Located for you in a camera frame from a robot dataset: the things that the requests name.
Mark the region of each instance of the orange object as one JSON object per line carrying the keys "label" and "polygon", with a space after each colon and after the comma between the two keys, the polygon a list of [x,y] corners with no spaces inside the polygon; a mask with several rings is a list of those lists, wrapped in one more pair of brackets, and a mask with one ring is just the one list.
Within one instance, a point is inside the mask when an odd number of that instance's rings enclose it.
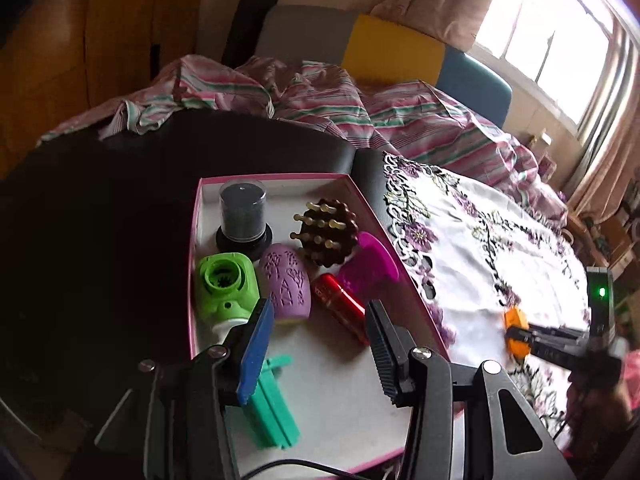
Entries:
{"label": "orange object", "polygon": [[[517,326],[527,330],[529,329],[527,317],[517,306],[512,306],[505,311],[504,326],[505,328]],[[507,349],[515,358],[518,359],[524,359],[524,357],[529,355],[531,352],[531,348],[529,348],[528,344],[522,341],[515,341],[513,339],[507,339]]]}

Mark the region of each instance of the red cylinder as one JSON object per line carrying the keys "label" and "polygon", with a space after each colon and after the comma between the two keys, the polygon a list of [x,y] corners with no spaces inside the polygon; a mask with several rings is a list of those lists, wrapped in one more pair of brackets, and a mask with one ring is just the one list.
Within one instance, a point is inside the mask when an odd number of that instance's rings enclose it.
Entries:
{"label": "red cylinder", "polygon": [[311,282],[311,291],[363,345],[369,345],[364,328],[364,307],[346,292],[335,276],[320,274]]}

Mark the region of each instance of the black leather sofa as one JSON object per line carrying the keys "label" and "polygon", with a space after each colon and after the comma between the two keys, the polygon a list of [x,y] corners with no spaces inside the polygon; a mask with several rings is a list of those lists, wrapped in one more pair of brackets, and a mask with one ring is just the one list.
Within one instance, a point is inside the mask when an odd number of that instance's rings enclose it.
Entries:
{"label": "black leather sofa", "polygon": [[382,222],[382,152],[292,123],[185,110],[155,132],[96,128],[32,151],[0,184],[0,396],[99,425],[143,358],[188,359],[193,200],[206,176],[349,173]]}

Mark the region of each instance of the green plastic part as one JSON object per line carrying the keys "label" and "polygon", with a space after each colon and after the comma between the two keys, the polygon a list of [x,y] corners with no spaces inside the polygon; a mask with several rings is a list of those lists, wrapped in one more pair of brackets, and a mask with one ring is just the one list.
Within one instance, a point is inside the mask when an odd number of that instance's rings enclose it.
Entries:
{"label": "green plastic part", "polygon": [[273,371],[292,363],[289,355],[264,360],[254,394],[242,409],[251,425],[256,446],[260,449],[295,446],[300,430],[287,407]]}
{"label": "green plastic part", "polygon": [[260,298],[254,265],[241,253],[205,256],[194,280],[198,315],[210,325],[249,319]]}

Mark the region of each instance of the yellow cushion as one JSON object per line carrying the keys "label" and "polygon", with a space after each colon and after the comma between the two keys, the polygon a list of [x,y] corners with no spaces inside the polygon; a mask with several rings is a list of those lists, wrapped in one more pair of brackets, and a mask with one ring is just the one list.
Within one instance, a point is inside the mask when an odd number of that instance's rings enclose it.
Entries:
{"label": "yellow cushion", "polygon": [[397,23],[361,14],[356,20],[342,67],[364,84],[394,84],[421,79],[435,85],[444,43]]}

